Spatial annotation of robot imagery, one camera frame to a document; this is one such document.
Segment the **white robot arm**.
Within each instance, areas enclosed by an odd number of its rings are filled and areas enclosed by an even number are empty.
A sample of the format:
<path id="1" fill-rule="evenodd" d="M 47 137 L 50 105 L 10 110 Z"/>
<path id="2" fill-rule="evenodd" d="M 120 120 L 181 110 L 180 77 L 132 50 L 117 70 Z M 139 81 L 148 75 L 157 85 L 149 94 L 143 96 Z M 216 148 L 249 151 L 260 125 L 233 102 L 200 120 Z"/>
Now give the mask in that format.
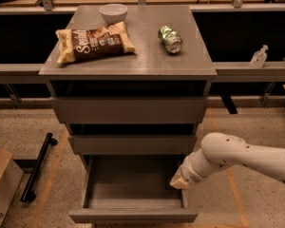
<path id="1" fill-rule="evenodd" d="M 285 183 L 285 148 L 253 145 L 242 138 L 213 132 L 189 154 L 170 181 L 176 189 L 190 189 L 210 175 L 240 165 Z"/>

